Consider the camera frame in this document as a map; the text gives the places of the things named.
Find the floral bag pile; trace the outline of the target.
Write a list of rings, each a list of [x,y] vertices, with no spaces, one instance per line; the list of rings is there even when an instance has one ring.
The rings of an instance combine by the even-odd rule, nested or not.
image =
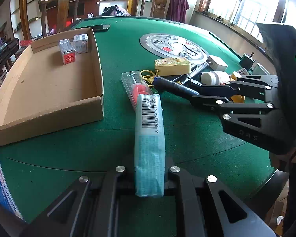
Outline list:
[[[102,17],[106,17],[106,16],[128,17],[130,16],[130,13],[128,13],[123,7],[119,5],[112,5],[110,7],[105,7],[101,16]]]

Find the purple cloth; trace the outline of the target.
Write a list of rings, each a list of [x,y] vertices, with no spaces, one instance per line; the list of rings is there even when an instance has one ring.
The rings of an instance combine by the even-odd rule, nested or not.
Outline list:
[[[170,0],[166,19],[185,23],[186,11],[190,9],[188,0]]]

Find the clear case red tool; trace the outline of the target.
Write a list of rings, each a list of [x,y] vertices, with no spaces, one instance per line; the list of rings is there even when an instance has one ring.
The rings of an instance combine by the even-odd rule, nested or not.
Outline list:
[[[139,71],[122,73],[121,81],[134,110],[137,108],[137,99],[139,96],[141,96],[142,102],[153,102],[151,89],[148,87]]]

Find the yellow padded envelope packet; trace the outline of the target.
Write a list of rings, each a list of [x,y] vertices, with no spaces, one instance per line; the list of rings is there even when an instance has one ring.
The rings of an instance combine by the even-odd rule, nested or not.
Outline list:
[[[231,100],[234,103],[245,103],[245,96],[242,96],[242,95],[233,95],[231,97]]]

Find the silver red small box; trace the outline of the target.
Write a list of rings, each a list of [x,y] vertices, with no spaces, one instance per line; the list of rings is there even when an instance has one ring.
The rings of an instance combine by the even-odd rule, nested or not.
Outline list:
[[[59,48],[64,65],[75,61],[75,49],[69,39],[60,40]]]

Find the black marker blue cap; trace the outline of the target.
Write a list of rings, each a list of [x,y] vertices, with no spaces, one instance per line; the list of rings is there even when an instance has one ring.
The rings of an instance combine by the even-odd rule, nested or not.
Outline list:
[[[152,84],[157,91],[166,91],[187,100],[191,99],[193,96],[199,96],[197,91],[176,82],[169,81],[161,76],[155,76]]]

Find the black pen gold band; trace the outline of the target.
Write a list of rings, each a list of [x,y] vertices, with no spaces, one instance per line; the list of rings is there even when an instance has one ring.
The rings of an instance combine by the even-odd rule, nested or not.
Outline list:
[[[185,85],[188,81],[190,81],[194,76],[201,73],[204,69],[209,67],[209,63],[204,62],[202,64],[197,64],[196,67],[188,74],[181,75],[173,80],[180,85]]]

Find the blue white medicine box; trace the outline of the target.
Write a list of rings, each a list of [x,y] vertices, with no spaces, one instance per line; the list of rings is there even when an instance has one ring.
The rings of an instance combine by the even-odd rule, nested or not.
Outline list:
[[[248,71],[246,68],[242,68],[240,70],[237,71],[237,73],[239,73],[240,75],[251,75],[251,72]]]

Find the white pill bottle red label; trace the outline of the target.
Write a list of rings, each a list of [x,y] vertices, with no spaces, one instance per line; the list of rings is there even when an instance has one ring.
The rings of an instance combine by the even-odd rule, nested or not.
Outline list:
[[[230,77],[225,72],[210,71],[201,75],[200,82],[203,85],[224,85],[225,83],[230,82]]]

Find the light blue tissue pack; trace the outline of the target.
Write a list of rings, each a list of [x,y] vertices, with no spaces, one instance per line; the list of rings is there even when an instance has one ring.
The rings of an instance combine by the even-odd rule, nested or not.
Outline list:
[[[158,94],[138,95],[135,123],[135,187],[141,198],[164,195],[165,134]]]

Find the round mahjong table control panel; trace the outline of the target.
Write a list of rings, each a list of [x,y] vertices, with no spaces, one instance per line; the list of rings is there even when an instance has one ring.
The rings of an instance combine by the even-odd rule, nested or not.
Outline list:
[[[147,51],[161,58],[186,58],[192,63],[202,64],[209,54],[200,45],[180,36],[150,33],[140,37],[140,44]]]

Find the white power adapter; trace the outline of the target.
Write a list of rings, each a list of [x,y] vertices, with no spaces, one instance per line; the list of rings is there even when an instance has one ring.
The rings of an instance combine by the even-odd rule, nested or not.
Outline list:
[[[226,62],[218,56],[209,55],[207,63],[213,71],[225,72],[228,65]]]

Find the black smartphone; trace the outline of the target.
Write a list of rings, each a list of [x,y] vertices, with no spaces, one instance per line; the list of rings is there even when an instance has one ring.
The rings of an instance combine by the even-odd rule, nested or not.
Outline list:
[[[94,32],[105,32],[109,30],[110,25],[109,24],[94,25],[94,26],[91,26],[91,28]]]

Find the silver grey small box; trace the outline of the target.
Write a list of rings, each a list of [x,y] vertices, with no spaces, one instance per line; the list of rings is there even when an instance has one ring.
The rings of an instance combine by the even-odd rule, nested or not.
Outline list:
[[[78,34],[74,36],[73,46],[76,54],[82,54],[88,52],[88,35]]]

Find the shallow cardboard box tray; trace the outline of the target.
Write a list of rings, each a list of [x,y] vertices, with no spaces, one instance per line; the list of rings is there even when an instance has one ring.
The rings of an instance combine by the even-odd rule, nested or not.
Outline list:
[[[59,42],[87,34],[88,51],[64,64]],[[91,28],[32,42],[0,88],[0,146],[104,117],[104,83]]]

